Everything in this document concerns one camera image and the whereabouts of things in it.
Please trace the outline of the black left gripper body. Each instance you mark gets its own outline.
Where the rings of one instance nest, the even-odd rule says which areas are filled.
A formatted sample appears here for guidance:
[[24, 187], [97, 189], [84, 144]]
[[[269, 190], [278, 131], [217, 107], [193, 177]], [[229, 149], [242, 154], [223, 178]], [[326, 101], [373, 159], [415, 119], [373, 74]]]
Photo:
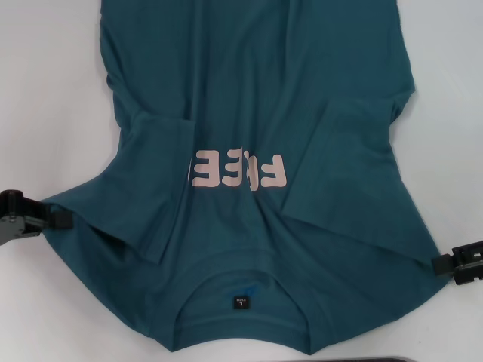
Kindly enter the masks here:
[[5, 190], [1, 193], [1, 245], [21, 238], [26, 229], [26, 207], [23, 193]]

